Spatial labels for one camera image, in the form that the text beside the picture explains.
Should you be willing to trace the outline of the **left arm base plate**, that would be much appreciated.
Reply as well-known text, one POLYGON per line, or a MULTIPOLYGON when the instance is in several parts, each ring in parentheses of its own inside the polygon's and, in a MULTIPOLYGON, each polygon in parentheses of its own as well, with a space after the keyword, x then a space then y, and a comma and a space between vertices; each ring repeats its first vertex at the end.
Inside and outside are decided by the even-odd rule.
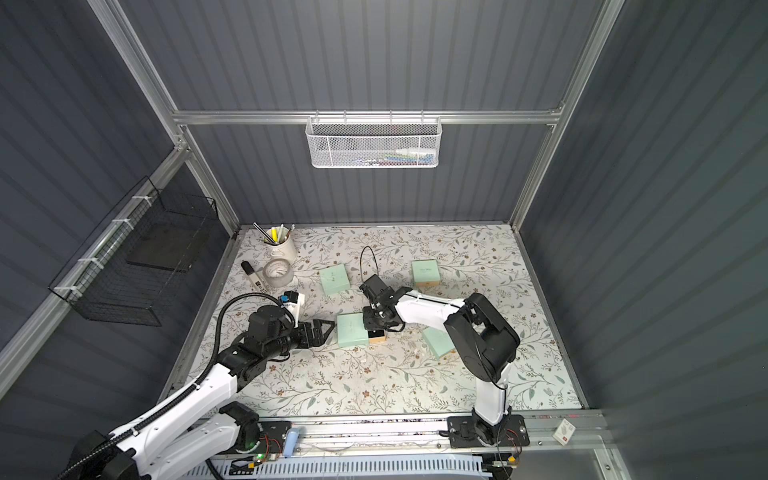
POLYGON ((241 427, 233 446, 219 452, 224 454, 281 454, 288 431, 293 427, 289 421, 267 421, 241 427))

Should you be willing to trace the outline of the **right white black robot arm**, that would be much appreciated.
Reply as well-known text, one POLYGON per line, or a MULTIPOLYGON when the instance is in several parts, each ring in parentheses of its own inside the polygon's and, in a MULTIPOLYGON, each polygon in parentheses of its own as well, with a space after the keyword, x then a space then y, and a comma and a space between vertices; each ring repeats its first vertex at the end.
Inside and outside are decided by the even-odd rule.
POLYGON ((446 333, 465 368, 476 379, 471 411, 474 438, 495 446, 509 419, 508 372, 521 344, 518 333, 482 294, 446 299, 410 287, 397 290, 374 274, 360 286, 369 305, 363 309, 368 330, 400 332, 419 324, 446 333))

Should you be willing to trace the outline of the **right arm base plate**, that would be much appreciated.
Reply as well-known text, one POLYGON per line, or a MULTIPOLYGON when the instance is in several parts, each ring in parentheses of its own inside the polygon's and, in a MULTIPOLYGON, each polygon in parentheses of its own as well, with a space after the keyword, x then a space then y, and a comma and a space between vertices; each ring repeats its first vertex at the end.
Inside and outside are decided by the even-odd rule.
POLYGON ((530 445, 528 429, 521 415, 504 415, 494 426, 477 415, 450 416, 447 433, 452 448, 521 448, 530 445))

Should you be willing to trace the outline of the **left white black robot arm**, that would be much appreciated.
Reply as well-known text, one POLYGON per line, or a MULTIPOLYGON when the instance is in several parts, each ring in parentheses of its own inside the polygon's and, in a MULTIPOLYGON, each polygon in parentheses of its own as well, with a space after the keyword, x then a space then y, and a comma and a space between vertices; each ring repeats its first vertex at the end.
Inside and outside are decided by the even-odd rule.
POLYGON ((281 302, 259 307, 195 380, 112 432, 81 438, 59 478, 176 479, 220 453, 268 455, 272 437, 235 395, 269 363, 325 345, 335 327, 332 320, 299 322, 281 302))

